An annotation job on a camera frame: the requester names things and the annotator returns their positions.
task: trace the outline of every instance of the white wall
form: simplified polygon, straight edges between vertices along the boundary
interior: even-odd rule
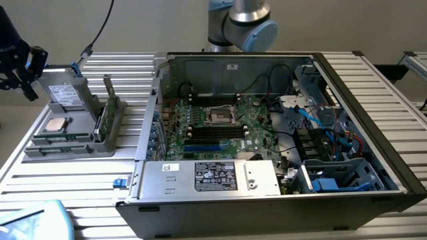
[[[279,23],[273,51],[360,50],[373,63],[396,63],[403,51],[427,51],[426,0],[268,2]],[[92,41],[109,0],[0,0],[0,4],[23,39],[44,47],[49,63],[59,64],[77,59]],[[95,51],[199,51],[205,39],[207,0],[116,0]],[[399,86],[412,100],[427,95],[420,80],[410,79]],[[0,104],[28,102],[3,91]]]

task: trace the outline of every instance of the sticker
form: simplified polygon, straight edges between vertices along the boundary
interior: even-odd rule
[[[193,168],[193,188],[197,192],[237,190],[233,161],[196,162]]]
[[[179,163],[163,164],[163,168],[161,168],[163,172],[171,172],[171,171],[179,171],[179,170],[180,170]]]
[[[227,65],[227,70],[237,70],[237,69],[239,69],[239,65],[236,65],[236,64]]]
[[[55,85],[48,86],[51,92],[59,102],[64,107],[81,106],[80,97],[76,93],[73,86],[71,85]]]

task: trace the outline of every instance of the circuit board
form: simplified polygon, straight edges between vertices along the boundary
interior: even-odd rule
[[[268,144],[273,141],[275,136],[265,131],[257,117],[267,119],[265,111],[261,111],[261,99],[255,96],[244,96],[233,106],[215,106],[215,107],[195,107],[187,100],[180,100],[163,109],[163,119],[167,120],[165,134],[167,134],[167,160],[227,160],[227,159],[245,159],[251,154],[260,154],[264,160],[281,159],[280,153],[268,150],[263,143],[265,138]],[[208,112],[209,109],[219,110],[220,108],[233,108],[233,126],[247,126],[248,134],[244,138],[220,139],[220,151],[217,152],[192,152],[192,158],[184,158],[184,141],[191,139],[188,137],[188,127],[216,127],[229,126],[231,123],[209,123]]]
[[[115,90],[111,89],[105,107],[103,108],[93,130],[93,136],[99,142],[104,141],[105,136],[112,130],[117,107],[117,96]]]

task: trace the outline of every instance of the warning label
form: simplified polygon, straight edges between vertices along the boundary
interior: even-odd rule
[[[48,86],[51,92],[59,102],[64,107],[81,106],[81,101],[73,86],[71,85],[55,85]]]
[[[235,162],[196,162],[193,188],[197,192],[237,190]]]

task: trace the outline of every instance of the barcode label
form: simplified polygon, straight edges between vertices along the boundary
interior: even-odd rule
[[[51,92],[63,107],[81,106],[80,97],[71,85],[48,86]]]

